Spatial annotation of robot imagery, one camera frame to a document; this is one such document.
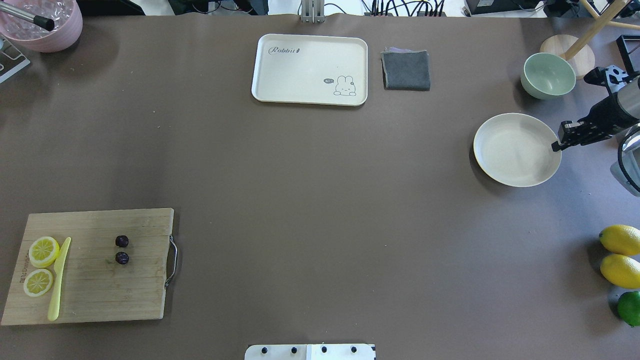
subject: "blueberry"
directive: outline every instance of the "blueberry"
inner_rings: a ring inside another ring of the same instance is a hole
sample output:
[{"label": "blueberry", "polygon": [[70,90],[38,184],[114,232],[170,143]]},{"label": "blueberry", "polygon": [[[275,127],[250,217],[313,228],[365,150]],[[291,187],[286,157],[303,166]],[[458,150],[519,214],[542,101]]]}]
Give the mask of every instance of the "blueberry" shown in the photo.
[{"label": "blueberry", "polygon": [[127,235],[119,235],[116,238],[116,245],[118,245],[118,247],[127,247],[128,244],[129,238],[127,237]]},{"label": "blueberry", "polygon": [[116,254],[116,261],[118,262],[118,264],[124,265],[129,262],[129,255],[127,255],[126,252],[120,251],[118,254]]}]

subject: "round wooden disc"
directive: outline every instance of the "round wooden disc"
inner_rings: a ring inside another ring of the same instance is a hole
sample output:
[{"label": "round wooden disc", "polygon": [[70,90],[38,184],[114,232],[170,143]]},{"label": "round wooden disc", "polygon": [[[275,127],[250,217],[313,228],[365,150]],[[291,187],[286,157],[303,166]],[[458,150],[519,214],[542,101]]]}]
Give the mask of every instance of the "round wooden disc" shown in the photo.
[{"label": "round wooden disc", "polygon": [[[569,50],[576,41],[578,38],[571,35],[554,35],[542,43],[540,52],[560,56]],[[596,67],[596,56],[593,54],[593,50],[585,45],[572,59],[567,59],[567,62],[573,67],[575,78],[580,80]]]}]

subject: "ice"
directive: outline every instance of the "ice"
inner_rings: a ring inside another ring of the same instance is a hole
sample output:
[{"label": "ice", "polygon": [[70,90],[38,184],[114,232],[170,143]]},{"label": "ice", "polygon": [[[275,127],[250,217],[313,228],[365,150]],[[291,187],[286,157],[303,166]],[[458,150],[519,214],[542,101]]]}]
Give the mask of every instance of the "ice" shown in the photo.
[{"label": "ice", "polygon": [[[23,4],[22,8],[35,15],[40,15],[53,19],[56,31],[71,17],[74,8],[73,0],[36,0],[29,4]],[[4,30],[7,35],[21,40],[33,40],[44,37],[50,32],[36,26],[28,21],[18,19],[14,16],[2,14],[4,19]]]}]

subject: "white plate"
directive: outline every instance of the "white plate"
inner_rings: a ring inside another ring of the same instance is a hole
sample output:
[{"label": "white plate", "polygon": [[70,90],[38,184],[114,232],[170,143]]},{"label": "white plate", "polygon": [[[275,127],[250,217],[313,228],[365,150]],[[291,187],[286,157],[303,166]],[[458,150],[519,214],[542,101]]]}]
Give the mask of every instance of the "white plate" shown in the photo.
[{"label": "white plate", "polygon": [[251,93],[268,102],[361,105],[367,100],[367,53],[359,38],[264,35]]},{"label": "white plate", "polygon": [[520,113],[496,115],[480,126],[474,153],[494,180],[519,188],[549,180],[560,167],[562,152],[551,144],[556,134],[542,121]]}]

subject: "pink bowl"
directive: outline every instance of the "pink bowl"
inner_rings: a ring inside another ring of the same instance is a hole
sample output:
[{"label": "pink bowl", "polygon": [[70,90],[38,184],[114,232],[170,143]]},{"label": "pink bowl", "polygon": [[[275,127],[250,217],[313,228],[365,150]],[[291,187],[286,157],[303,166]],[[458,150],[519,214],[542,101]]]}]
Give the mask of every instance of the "pink bowl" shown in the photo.
[{"label": "pink bowl", "polygon": [[[33,4],[38,0],[4,0],[7,4],[14,5],[17,8],[22,8],[23,4]],[[11,15],[0,13],[0,33],[4,35],[13,44],[22,45],[28,49],[39,51],[41,53],[54,53],[56,51],[64,50],[80,37],[82,32],[82,13],[78,8],[76,0],[73,0],[73,9],[71,16],[67,21],[62,24],[58,29],[44,35],[41,38],[23,40],[15,38],[8,34],[4,28],[4,24],[10,21],[8,18]]]}]

